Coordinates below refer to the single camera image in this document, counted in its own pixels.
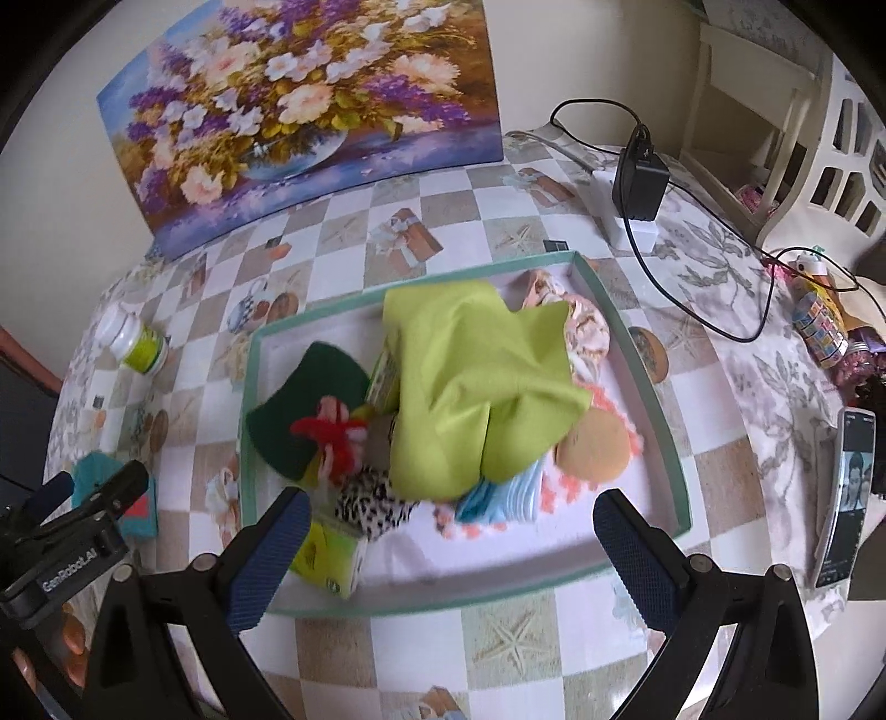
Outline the person's hand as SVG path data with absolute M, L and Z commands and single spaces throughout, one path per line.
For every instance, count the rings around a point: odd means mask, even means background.
M 68 601 L 47 618 L 36 630 L 39 654 L 45 654 L 49 666 L 65 676 L 72 687 L 86 686 L 89 648 L 86 629 L 75 615 L 74 605 Z

